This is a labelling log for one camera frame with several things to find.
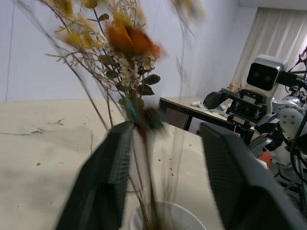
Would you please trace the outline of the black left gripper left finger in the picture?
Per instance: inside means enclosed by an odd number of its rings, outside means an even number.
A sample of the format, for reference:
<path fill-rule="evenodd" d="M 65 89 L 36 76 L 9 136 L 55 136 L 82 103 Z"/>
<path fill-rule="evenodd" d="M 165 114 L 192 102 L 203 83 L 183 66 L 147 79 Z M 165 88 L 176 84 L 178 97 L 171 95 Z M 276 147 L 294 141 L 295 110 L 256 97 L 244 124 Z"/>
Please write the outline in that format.
<path fill-rule="evenodd" d="M 82 166 L 55 230 L 119 230 L 134 125 L 114 126 Z"/>

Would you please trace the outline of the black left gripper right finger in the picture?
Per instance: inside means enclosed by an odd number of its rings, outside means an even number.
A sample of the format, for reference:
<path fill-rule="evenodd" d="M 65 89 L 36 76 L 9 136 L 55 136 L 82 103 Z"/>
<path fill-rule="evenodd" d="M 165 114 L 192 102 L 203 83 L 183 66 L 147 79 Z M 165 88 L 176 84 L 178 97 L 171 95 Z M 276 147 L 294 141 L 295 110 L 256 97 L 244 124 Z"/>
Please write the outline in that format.
<path fill-rule="evenodd" d="M 225 230 L 307 230 L 283 188 L 234 132 L 203 123 L 200 134 Z"/>

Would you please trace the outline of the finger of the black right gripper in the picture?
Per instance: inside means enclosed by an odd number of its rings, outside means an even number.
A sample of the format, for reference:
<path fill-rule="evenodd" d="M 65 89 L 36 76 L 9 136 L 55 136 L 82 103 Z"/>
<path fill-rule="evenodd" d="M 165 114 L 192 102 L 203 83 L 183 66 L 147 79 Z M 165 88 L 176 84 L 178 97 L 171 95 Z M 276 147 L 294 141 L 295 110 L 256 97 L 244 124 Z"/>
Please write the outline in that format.
<path fill-rule="evenodd" d="M 267 114 L 254 126 L 254 129 L 259 135 L 272 134 L 279 121 L 277 114 Z"/>
<path fill-rule="evenodd" d="M 237 99 L 240 98 L 240 94 L 237 92 L 232 92 L 228 89 L 222 88 L 218 92 L 211 92 L 206 96 L 203 101 L 203 106 L 208 109 L 216 109 L 224 101 L 231 99 L 236 104 Z"/>

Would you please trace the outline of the dried bouquet with yellow grass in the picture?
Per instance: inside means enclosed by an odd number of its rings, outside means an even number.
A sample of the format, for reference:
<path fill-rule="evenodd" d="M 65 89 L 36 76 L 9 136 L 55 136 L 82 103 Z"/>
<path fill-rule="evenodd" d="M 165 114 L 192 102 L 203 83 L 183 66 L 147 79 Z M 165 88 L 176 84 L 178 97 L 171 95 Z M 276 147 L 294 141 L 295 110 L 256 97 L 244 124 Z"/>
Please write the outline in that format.
<path fill-rule="evenodd" d="M 144 154 L 146 158 L 146 170 L 149 182 L 149 201 L 145 201 L 145 197 L 139 194 L 137 198 L 140 202 L 140 207 L 143 216 L 143 224 L 145 230 L 166 230 L 166 226 L 162 224 L 162 219 L 158 217 L 156 203 L 160 202 L 156 197 L 156 188 L 154 183 L 154 174 L 152 170 L 152 153 L 149 148 L 151 140 L 150 134 L 159 132 L 164 129 L 163 113 L 161 109 L 155 107 L 142 108 L 139 103 L 134 103 L 129 106 L 130 116 L 133 118 L 137 125 L 138 132 L 141 136 L 144 145 Z M 174 203 L 175 195 L 177 192 L 178 179 L 174 174 L 179 173 L 181 157 L 182 157 L 182 142 L 184 138 L 180 137 L 178 143 L 173 144 L 171 153 L 170 168 L 167 171 L 165 166 L 162 166 L 162 188 L 163 200 L 161 202 Z"/>

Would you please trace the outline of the small background flower bunch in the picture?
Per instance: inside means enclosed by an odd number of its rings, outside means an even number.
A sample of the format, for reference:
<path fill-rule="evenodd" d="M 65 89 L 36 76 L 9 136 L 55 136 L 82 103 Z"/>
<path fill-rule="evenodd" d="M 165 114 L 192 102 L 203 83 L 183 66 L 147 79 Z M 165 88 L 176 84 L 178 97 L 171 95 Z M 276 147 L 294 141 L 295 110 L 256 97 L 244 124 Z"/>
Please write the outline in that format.
<path fill-rule="evenodd" d="M 234 93 L 239 93 L 242 90 L 242 88 L 243 88 L 243 84 L 241 80 L 238 82 L 238 84 L 234 84 L 233 82 L 230 82 L 230 84 L 227 87 L 229 91 L 234 92 Z"/>

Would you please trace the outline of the dark framed background table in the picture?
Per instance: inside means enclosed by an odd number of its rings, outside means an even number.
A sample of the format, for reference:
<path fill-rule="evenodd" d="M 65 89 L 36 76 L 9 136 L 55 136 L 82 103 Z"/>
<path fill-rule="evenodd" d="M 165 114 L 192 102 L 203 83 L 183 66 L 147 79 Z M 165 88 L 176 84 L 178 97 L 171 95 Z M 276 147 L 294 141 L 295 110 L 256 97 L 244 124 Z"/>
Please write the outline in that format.
<path fill-rule="evenodd" d="M 243 130 L 242 128 L 235 126 L 227 121 L 226 115 L 222 115 L 221 112 L 215 112 L 204 107 L 198 108 L 190 105 L 192 102 L 199 100 L 200 98 L 197 97 L 161 97 L 159 100 L 159 107 L 164 112 L 167 109 L 171 109 L 187 115 L 188 118 L 183 127 L 185 131 L 189 130 L 192 119 L 197 118 L 204 122 L 222 126 L 238 133 L 247 145 L 251 142 L 254 135 L 253 128 L 249 130 Z"/>

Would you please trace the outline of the black bar with lettering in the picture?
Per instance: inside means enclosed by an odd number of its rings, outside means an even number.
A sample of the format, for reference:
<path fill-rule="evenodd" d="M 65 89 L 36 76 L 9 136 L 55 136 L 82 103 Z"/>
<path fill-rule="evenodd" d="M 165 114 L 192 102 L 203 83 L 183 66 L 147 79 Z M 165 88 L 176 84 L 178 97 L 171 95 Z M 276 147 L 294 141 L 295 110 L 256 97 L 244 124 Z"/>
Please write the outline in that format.
<path fill-rule="evenodd" d="M 307 71 L 282 71 L 277 77 L 278 84 L 292 87 L 292 86 L 307 86 Z"/>

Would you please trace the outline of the white ceramic vase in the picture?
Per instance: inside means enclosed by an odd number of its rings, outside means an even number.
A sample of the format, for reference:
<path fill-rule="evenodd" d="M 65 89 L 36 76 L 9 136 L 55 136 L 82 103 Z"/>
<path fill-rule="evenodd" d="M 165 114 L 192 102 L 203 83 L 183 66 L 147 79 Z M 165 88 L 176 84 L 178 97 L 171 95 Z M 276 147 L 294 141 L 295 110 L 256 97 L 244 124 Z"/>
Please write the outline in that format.
<path fill-rule="evenodd" d="M 158 217 L 162 219 L 162 224 L 166 230 L 206 230 L 202 222 L 184 207 L 170 203 L 156 203 Z M 145 230 L 141 207 L 137 207 L 132 212 L 128 230 Z"/>

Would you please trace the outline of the beige curtain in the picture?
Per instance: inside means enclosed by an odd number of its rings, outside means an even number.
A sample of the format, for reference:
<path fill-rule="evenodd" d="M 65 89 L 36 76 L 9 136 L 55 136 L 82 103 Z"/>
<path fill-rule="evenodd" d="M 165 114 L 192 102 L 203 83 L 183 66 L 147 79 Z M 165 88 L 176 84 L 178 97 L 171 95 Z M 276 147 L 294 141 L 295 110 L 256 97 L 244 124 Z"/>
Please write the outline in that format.
<path fill-rule="evenodd" d="M 231 83 L 246 84 L 252 61 L 260 54 L 294 66 L 307 45 L 307 11 L 258 8 Z"/>

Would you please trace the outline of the dried bouquet with orange rose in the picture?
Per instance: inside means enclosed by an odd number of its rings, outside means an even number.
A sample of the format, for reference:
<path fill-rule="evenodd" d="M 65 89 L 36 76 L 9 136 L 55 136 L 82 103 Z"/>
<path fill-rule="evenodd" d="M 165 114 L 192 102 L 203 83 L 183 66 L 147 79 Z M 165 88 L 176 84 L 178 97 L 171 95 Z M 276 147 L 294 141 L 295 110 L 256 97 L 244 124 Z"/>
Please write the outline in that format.
<path fill-rule="evenodd" d="M 53 58 L 66 65 L 89 92 L 92 77 L 106 102 L 140 132 L 163 127 L 157 107 L 146 106 L 160 47 L 144 31 L 138 0 L 16 0 L 35 27 L 53 45 Z"/>

